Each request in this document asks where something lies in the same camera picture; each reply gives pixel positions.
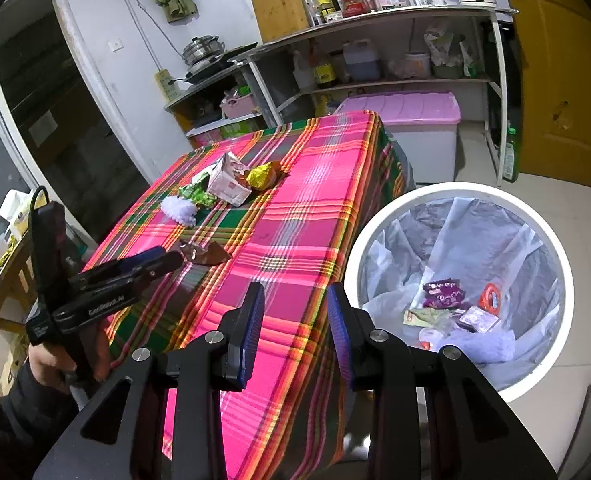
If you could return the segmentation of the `person's left hand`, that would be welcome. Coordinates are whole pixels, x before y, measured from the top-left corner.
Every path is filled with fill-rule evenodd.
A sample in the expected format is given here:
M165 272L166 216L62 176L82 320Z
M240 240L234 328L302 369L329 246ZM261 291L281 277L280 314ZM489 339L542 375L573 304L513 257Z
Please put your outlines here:
M94 363L94 378L103 382L110 373L110 343L106 329L110 326L108 320L97 325L96 363ZM38 344L28 346L27 361L34 378L43 386L70 394L70 386L66 383L65 374L76 370L76 363L66 351L56 344Z

